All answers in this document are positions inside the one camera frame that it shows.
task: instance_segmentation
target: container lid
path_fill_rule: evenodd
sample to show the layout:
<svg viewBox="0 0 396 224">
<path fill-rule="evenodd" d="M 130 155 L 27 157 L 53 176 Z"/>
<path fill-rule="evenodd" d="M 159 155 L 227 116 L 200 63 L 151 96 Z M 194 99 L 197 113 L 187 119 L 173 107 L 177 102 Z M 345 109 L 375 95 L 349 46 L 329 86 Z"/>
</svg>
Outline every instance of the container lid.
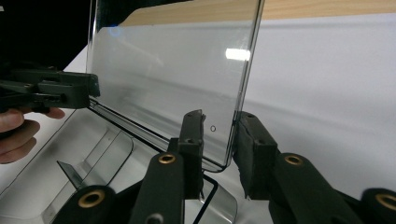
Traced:
<svg viewBox="0 0 396 224">
<path fill-rule="evenodd" d="M 178 137 L 183 116 L 202 109 L 204 167 L 221 171 L 232 154 L 262 4 L 98 0 L 87 62 L 99 77 L 95 101 L 164 139 Z"/>
</svg>

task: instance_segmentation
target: wooden strip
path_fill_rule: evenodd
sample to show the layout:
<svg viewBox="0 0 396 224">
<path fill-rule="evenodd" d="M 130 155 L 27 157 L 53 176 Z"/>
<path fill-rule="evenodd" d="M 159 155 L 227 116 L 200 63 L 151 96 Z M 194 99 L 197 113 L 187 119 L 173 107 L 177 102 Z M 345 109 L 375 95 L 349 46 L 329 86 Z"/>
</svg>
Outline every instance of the wooden strip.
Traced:
<svg viewBox="0 0 396 224">
<path fill-rule="evenodd" d="M 248 21 L 257 0 L 195 0 L 140 8 L 121 26 Z M 263 20 L 396 13 L 396 0 L 266 0 Z"/>
</svg>

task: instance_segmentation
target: finger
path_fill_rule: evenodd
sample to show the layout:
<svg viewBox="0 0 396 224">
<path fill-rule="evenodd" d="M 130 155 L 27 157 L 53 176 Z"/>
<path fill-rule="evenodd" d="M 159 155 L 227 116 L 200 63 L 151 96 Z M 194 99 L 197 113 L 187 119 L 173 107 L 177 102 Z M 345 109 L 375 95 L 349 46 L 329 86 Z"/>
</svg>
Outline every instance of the finger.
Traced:
<svg viewBox="0 0 396 224">
<path fill-rule="evenodd" d="M 0 114 L 0 133 L 13 130 L 23 124 L 23 114 L 17 109 L 9 109 Z"/>
<path fill-rule="evenodd" d="M 20 110 L 23 112 L 23 114 L 32 112 L 32 108 L 30 108 L 30 107 L 21 107 Z M 46 115 L 47 117 L 49 117 L 51 119 L 62 119 L 64 117 L 65 113 L 60 108 L 50 107 L 49 113 L 46 113 L 44 115 Z"/>
<path fill-rule="evenodd" d="M 0 141 L 0 154 L 7 153 L 26 144 L 40 129 L 40 124 L 27 119 L 10 137 Z"/>
<path fill-rule="evenodd" d="M 0 155 L 0 163 L 10 163 L 22 159 L 35 146 L 35 138 L 29 139 L 24 145 Z"/>
</svg>

